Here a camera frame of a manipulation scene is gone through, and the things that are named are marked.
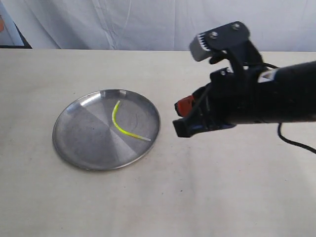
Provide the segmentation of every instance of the screw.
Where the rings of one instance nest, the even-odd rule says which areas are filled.
[[[237,30],[240,29],[240,24],[235,23],[235,24],[232,25],[232,28],[233,28],[235,31],[237,31]]]
[[[218,33],[215,31],[212,31],[211,33],[209,33],[208,35],[211,39],[215,40],[218,36]]]

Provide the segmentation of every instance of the round plate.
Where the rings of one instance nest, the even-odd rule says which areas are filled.
[[[118,101],[119,127],[150,141],[126,135],[116,128],[112,112]],[[60,157],[73,165],[111,170],[145,155],[159,129],[159,113],[147,98],[126,90],[102,90],[76,100],[61,113],[54,126],[53,143]]]

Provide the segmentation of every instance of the yellow string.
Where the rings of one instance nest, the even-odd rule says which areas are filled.
[[[117,104],[115,105],[114,109],[113,109],[113,112],[112,112],[112,121],[113,121],[113,124],[115,125],[115,127],[121,132],[121,133],[124,133],[125,135],[128,135],[128,136],[131,136],[131,137],[135,137],[135,138],[138,138],[138,139],[142,139],[142,140],[145,140],[145,141],[151,141],[151,139],[147,138],[147,137],[142,137],[142,136],[139,136],[137,134],[134,134],[134,133],[131,133],[131,132],[128,132],[128,131],[125,131],[123,130],[116,122],[116,115],[117,115],[117,112],[118,112],[118,109],[119,109],[119,103],[120,103],[120,100],[117,102]]]

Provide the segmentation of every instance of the white table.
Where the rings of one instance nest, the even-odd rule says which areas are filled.
[[[316,53],[264,53],[278,66]],[[1,237],[314,237],[316,156],[276,124],[176,137],[173,104],[227,66],[188,52],[0,50]],[[111,172],[63,162],[51,136],[61,111],[100,89],[148,97],[161,133],[142,160]],[[316,123],[285,136],[316,147]]]

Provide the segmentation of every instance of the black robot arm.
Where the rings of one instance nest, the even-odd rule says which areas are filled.
[[[212,72],[209,84],[175,104],[179,137],[237,124],[316,121],[316,61],[276,68],[263,62],[249,36],[243,23],[233,22],[194,38],[196,61],[227,59],[231,69]]]

